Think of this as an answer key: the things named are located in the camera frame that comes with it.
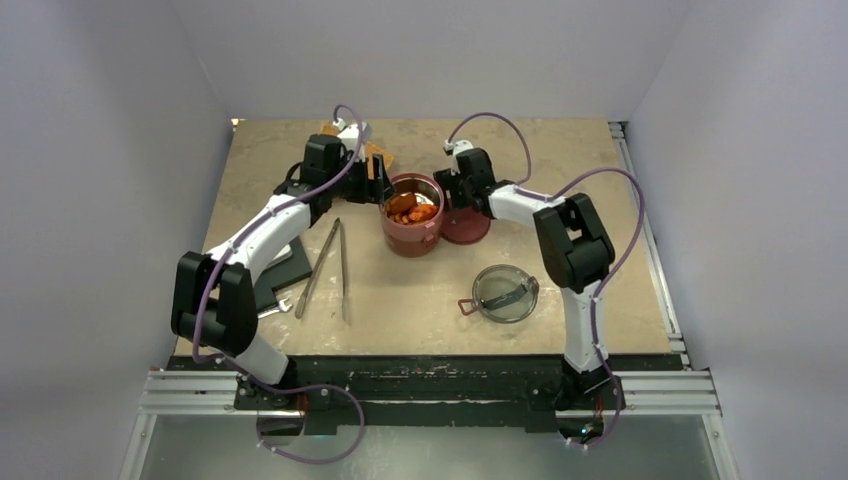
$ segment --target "beige table surface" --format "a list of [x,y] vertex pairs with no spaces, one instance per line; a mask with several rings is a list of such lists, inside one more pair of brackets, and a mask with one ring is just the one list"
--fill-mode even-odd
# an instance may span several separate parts
[[[317,133],[318,120],[243,121],[230,150],[204,251],[241,228],[264,206],[289,166],[301,160],[304,144]],[[441,145],[456,120],[372,120],[372,140],[395,155],[389,173],[432,175],[447,168]],[[602,165],[618,166],[604,120],[525,120],[517,122],[533,155],[527,188],[553,193],[574,176]],[[466,125],[458,139],[489,152],[497,178],[519,179],[525,161],[508,127],[494,120]],[[624,177],[604,174],[575,191],[588,193],[620,254],[632,234],[635,213]],[[336,217],[345,225],[350,265],[351,322],[341,315],[338,237],[320,271],[301,320],[292,310],[261,319],[259,329],[290,354],[461,354],[556,353],[565,346],[565,321],[559,289],[545,273],[535,233],[506,221],[492,223],[488,235],[470,246],[442,240],[430,254],[401,258],[388,250],[376,206],[337,200],[332,209],[301,235],[313,263]],[[498,263],[516,265],[539,278],[539,303],[515,325],[464,317],[456,301],[470,293],[474,277]],[[306,281],[278,292],[296,302]],[[668,352],[644,245],[607,287],[607,345],[615,353]],[[190,354],[180,339],[176,354]]]

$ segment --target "red handle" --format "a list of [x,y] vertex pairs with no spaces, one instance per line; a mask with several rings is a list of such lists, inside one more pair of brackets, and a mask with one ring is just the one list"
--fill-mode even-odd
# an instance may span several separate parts
[[[466,310],[465,307],[462,306],[463,303],[470,303],[472,306],[471,310]],[[470,298],[463,298],[456,302],[456,304],[459,305],[459,311],[466,317],[477,311],[477,307],[474,306],[474,300]]]

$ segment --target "purple cable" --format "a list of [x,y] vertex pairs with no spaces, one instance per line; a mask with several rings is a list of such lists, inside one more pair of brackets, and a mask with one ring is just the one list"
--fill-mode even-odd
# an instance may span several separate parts
[[[574,188],[575,185],[582,182],[583,180],[585,180],[585,179],[587,179],[587,178],[589,178],[593,175],[597,175],[599,173],[604,173],[604,172],[620,173],[620,174],[624,175],[625,177],[627,177],[628,180],[630,180],[630,183],[633,184],[633,189],[636,190],[636,195],[639,197],[639,216],[636,220],[636,230],[633,232],[633,237],[630,238],[630,243],[627,244],[627,248],[624,249],[624,253],[621,255],[621,258],[618,260],[618,262],[616,262],[616,264],[613,265],[612,269],[610,269],[609,274],[606,277],[604,277],[603,280],[601,280],[601,283],[598,285],[598,288],[596,288],[595,292],[592,294],[594,297],[597,297],[598,295],[601,294],[601,291],[607,286],[607,284],[609,284],[610,280],[612,280],[613,275],[615,275],[616,272],[618,272],[618,270],[621,268],[621,266],[627,260],[627,257],[630,256],[630,253],[633,251],[633,248],[636,246],[636,242],[639,241],[639,235],[641,235],[641,233],[642,233],[642,223],[644,222],[644,219],[645,219],[645,195],[642,193],[642,187],[639,186],[639,182],[636,181],[636,177],[631,175],[630,172],[627,172],[626,170],[622,170],[622,169],[616,168],[616,167],[600,167],[600,168],[595,168],[595,169],[589,170],[588,172],[585,172],[585,173],[579,175],[577,178],[572,180],[568,185],[563,187],[562,190],[558,191],[554,195],[554,197],[559,197],[561,195],[564,195],[567,191]],[[621,389],[621,384],[618,382],[618,380],[615,378],[615,375],[612,372],[612,367],[610,367],[609,363],[604,358],[604,354],[601,351],[601,349],[597,347],[597,344],[598,344],[598,321],[597,321],[596,307],[597,307],[597,304],[595,302],[592,302],[592,305],[589,308],[589,316],[590,316],[591,324],[592,324],[592,342],[596,345],[595,346],[595,354],[598,356],[598,360],[601,361],[601,366],[603,366],[604,371],[606,371],[607,375],[609,375],[610,382],[612,382],[613,387],[615,388],[615,390],[614,390],[615,414],[612,417],[612,421],[610,422],[609,428],[605,428],[604,433],[602,433],[600,437],[598,437],[598,438],[596,438],[592,441],[591,445],[593,447],[598,445],[599,443],[601,443],[604,439],[606,439],[612,433],[613,430],[615,430],[615,426],[618,423],[618,417],[619,417],[619,415],[621,415],[621,409],[622,409],[622,406],[623,406],[622,403],[621,403],[621,399],[622,399],[622,396],[624,395],[624,391]]]
[[498,120],[500,120],[500,121],[506,123],[507,125],[509,125],[510,127],[512,127],[512,130],[515,132],[516,135],[518,135],[518,139],[521,140],[521,146],[524,147],[524,156],[527,157],[527,175],[525,175],[524,178],[522,178],[521,180],[519,180],[515,183],[517,185],[521,185],[522,183],[526,182],[527,180],[530,180],[530,174],[533,173],[533,166],[530,162],[530,148],[527,146],[527,140],[524,139],[524,135],[521,134],[521,130],[519,130],[518,127],[515,126],[515,124],[512,123],[512,121],[510,119],[504,117],[503,115],[501,115],[499,113],[479,112],[479,113],[475,113],[474,115],[470,115],[465,120],[459,122],[459,125],[457,125],[456,128],[453,129],[450,136],[448,137],[448,143],[453,143],[453,137],[456,136],[457,132],[459,132],[459,129],[461,129],[463,126],[465,126],[466,123],[468,123],[471,120],[474,120],[475,118],[478,118],[478,117],[497,118]]
[[[359,114],[357,114],[356,111],[354,111],[352,108],[350,108],[346,105],[337,105],[336,106],[336,108],[333,110],[333,118],[334,119],[338,119],[338,111],[341,108],[344,108],[351,113],[353,118],[356,120],[357,125],[363,124],[362,118],[359,116]],[[218,262],[212,268],[212,273],[209,276],[209,280],[207,280],[207,282],[206,282],[206,286],[203,288],[203,295],[200,297],[200,304],[198,305],[198,308],[197,308],[197,312],[198,312],[197,313],[197,319],[194,322],[194,332],[192,334],[192,339],[191,339],[191,356],[196,363],[205,363],[205,362],[208,362],[210,360],[217,359],[217,358],[223,358],[224,360],[227,361],[228,365],[232,366],[233,368],[235,368],[236,370],[238,370],[242,373],[245,373],[245,374],[247,373],[238,364],[236,364],[232,360],[227,359],[221,353],[212,354],[212,355],[200,355],[199,349],[200,349],[201,324],[203,322],[203,316],[206,312],[206,303],[209,300],[209,295],[212,293],[212,289],[215,286],[215,281],[217,280],[218,275],[221,273],[221,269],[224,267],[224,264],[226,263],[227,259],[230,258],[230,255],[232,255],[233,251],[235,249],[237,249],[239,247],[239,245],[241,245],[241,243],[244,242],[244,240],[251,233],[256,231],[256,229],[259,228],[259,226],[261,226],[266,221],[268,221],[268,219],[273,217],[274,214],[282,211],[285,208],[288,208],[289,206],[295,204],[296,202],[306,202],[310,198],[314,197],[315,195],[318,195],[319,193],[326,191],[327,189],[329,189],[330,187],[335,185],[339,180],[341,180],[350,171],[350,169],[353,167],[354,162],[356,162],[356,158],[359,154],[360,149],[362,148],[362,140],[363,140],[362,133],[363,133],[363,131],[360,130],[359,131],[359,137],[356,139],[356,148],[352,152],[350,159],[347,161],[347,163],[342,168],[342,170],[338,174],[336,174],[336,176],[334,176],[333,178],[331,178],[329,181],[322,184],[321,186],[315,188],[314,190],[310,190],[309,192],[306,192],[306,193],[304,193],[303,195],[300,195],[297,198],[293,198],[293,199],[291,199],[287,202],[283,202],[282,204],[280,204],[279,206],[274,208],[273,212],[265,212],[261,216],[257,217],[255,221],[251,222],[250,224],[248,224],[244,228],[244,230],[233,240],[232,245],[230,245],[224,251],[224,253],[221,255],[221,258],[218,260]],[[315,458],[301,457],[301,456],[298,456],[298,455],[295,455],[295,454],[292,454],[292,453],[284,452],[282,450],[277,449],[276,447],[271,447],[270,445],[268,445],[264,441],[264,439],[262,439],[260,432],[257,430],[257,435],[259,436],[260,442],[269,451],[276,453],[278,455],[282,455],[284,457],[290,458],[292,460],[299,461],[299,462],[313,464],[313,465],[321,465],[321,464],[332,463],[332,462],[338,461],[338,460],[350,455],[356,449],[356,447],[359,446],[359,443],[362,441],[362,437],[365,435],[365,412],[362,411],[362,405],[360,405],[359,402],[356,400],[356,398],[353,395],[351,395],[350,392],[348,392],[347,390],[340,388],[340,387],[337,387],[335,385],[309,385],[309,386],[306,386],[306,387],[293,388],[293,389],[289,389],[289,390],[282,390],[282,389],[271,387],[270,385],[267,385],[267,384],[265,384],[265,383],[263,383],[263,382],[261,382],[257,379],[254,379],[253,381],[254,381],[254,383],[259,385],[263,389],[265,389],[265,390],[267,390],[271,393],[277,393],[277,394],[281,394],[281,395],[303,393],[303,392],[307,392],[307,391],[310,391],[310,390],[317,390],[317,389],[322,389],[322,388],[339,391],[339,392],[343,393],[344,395],[346,395],[348,398],[350,398],[350,400],[353,402],[353,405],[356,407],[357,412],[359,413],[359,433],[356,436],[356,440],[354,440],[353,444],[347,450],[345,450],[344,452],[342,452],[338,455],[335,455],[335,456],[332,456],[332,457],[329,457],[329,458],[315,459]]]

